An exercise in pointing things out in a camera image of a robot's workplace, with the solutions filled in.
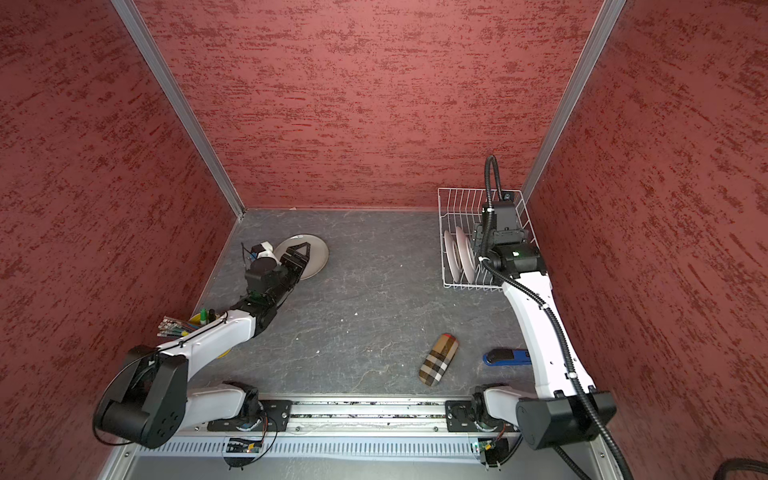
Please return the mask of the white brown-rimmed plate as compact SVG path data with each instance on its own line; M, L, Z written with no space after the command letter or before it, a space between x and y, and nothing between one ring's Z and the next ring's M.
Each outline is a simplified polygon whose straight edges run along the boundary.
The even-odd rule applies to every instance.
M299 244L301 242L308 242L311 244L310 259L312 259L312 261L314 262L314 265L315 265L314 276L316 276L327 265L330 257L329 247L322 238L316 235L311 235L311 234L294 235L284 240L283 242L281 242L274 249L274 254L278 259L280 259L282 255L287 252L290 246Z

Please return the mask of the green-rimmed white plate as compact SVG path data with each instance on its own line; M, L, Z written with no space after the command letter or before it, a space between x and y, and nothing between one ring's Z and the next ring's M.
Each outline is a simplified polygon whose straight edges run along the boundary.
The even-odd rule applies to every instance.
M469 284L474 284L476 280L476 266L473 251L469 237L464 230L460 227L456 227L456 243L459 251L459 258L461 261L464 275Z

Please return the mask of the orange sunburst pattern plate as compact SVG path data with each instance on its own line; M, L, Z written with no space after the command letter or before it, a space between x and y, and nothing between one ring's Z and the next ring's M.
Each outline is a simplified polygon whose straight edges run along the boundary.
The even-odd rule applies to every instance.
M456 241L448 230L443 232L443 242L451 278L454 283L459 283L463 270L460 264L460 260L458 259Z

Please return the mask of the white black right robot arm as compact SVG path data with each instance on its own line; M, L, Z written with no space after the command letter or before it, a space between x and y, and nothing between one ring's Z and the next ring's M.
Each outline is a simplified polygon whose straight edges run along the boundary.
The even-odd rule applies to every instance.
M605 436L616 413L611 393L599 391L573 351L553 298L538 247L510 201L488 201L473 247L479 267L501 287L524 336L535 391L481 388L474 396L477 421L515 427L534 450Z

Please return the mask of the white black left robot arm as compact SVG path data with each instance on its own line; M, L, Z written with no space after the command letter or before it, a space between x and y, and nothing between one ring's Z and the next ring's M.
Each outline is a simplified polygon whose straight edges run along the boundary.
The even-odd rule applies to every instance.
M138 345L95 408L95 439L115 436L115 445L135 443L158 448L177 431L225 420L237 430L267 431L269 417L254 386L227 381L216 387L188 386L200 370L233 347L262 334L300 282L311 260L308 242L290 246L276 257L264 242L249 252L247 293L233 307L193 333L157 347Z

